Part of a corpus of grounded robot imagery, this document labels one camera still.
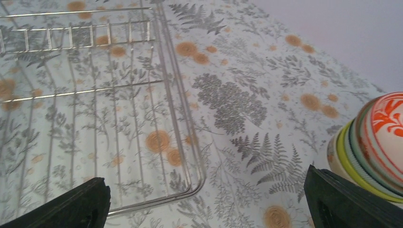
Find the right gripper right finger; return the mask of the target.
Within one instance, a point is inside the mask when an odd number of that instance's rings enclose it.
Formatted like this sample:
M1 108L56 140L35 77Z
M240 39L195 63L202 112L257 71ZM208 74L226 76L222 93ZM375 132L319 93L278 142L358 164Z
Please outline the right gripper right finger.
M310 165L304 183L317 228L401 228L402 208L339 175Z

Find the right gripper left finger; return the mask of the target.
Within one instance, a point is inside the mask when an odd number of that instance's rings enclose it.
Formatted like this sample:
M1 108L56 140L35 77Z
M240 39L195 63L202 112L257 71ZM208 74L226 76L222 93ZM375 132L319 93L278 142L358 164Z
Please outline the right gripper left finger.
M94 177L2 228L103 228L111 205L105 179Z

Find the red patterned white bowl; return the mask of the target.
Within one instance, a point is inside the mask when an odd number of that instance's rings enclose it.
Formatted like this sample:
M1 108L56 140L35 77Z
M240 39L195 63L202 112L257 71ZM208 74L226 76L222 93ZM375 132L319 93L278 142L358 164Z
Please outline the red patterned white bowl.
M360 124L365 158L380 177L403 187L403 93L376 98Z

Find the wire dish rack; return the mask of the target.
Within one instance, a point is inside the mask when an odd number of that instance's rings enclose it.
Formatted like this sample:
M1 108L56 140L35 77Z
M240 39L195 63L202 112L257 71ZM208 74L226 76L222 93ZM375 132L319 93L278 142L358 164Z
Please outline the wire dish rack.
M197 194L205 168L163 12L0 7L0 221L95 177L109 215Z

